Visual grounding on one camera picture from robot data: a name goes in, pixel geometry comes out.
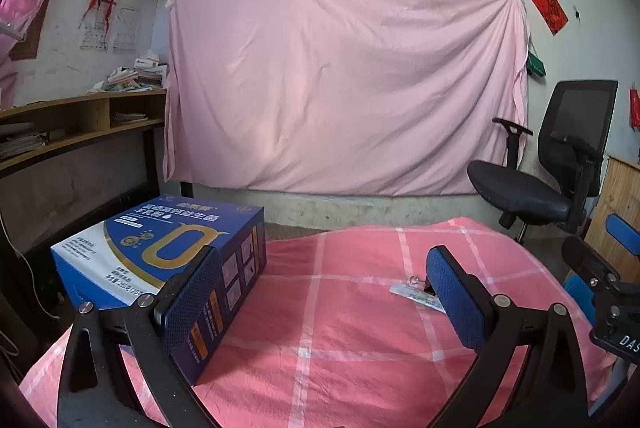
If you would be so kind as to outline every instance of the chair seat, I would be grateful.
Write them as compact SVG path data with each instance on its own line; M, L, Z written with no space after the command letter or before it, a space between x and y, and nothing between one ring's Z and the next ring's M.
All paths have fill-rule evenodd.
M533 175L485 161L471 161L466 173L485 201L527 224L567 221L571 201Z

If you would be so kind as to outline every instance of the screw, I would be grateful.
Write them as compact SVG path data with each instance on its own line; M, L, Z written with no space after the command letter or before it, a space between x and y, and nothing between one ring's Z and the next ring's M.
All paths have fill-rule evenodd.
M139 307L149 307L154 302L154 296L152 294L143 294L136 303Z
M91 302L84 302L78 309L80 314L88 314L92 310L94 310L94 304L92 304Z
M557 304L554 305L554 312L558 316L565 316L566 315L566 307L564 305L562 305L561 303L557 303Z
M504 294L497 294L496 296L494 296L494 302L498 307L502 307L503 309L506 309L509 305L511 305L511 300Z

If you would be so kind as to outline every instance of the wooden shelf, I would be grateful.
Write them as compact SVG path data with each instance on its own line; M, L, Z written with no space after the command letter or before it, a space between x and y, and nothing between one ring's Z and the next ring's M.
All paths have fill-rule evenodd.
M65 137L42 148L0 162L0 178L62 153L131 130L164 124L164 90L88 94L78 98L41 101L0 112L0 125L33 122L35 132L64 128ZM149 119L112 125L116 112L141 112Z

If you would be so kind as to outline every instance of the blue foam pad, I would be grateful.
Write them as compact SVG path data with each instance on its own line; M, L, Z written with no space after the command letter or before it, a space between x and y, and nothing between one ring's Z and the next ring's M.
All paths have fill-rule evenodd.
M615 238L633 256L640 256L640 233L616 214L606 220L607 233Z
M211 249L187 280L164 317L162 344L168 352L182 345L213 289L222 282L220 252Z
M572 275L564 282L564 290L567 291L569 296L580 306L584 315L587 316L589 323L595 325L596 308L591 302L591 299L593 299L593 291L582 281L582 278L577 274Z
M427 255L427 278L460 343L480 352L486 343L484 315L438 248Z

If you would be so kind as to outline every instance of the blue box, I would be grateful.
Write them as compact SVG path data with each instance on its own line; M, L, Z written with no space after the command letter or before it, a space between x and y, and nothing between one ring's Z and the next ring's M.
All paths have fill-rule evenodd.
M186 330L172 329L183 342L165 340L193 385L266 265L263 208L164 195L95 224L51 251L72 304L90 301L109 309L128 306L141 294L157 294L205 246L218 250L207 256L220 257L210 264L215 274L200 276L206 278L198 284L198 293L208 296L206 305ZM180 307L169 314L173 325L186 317Z

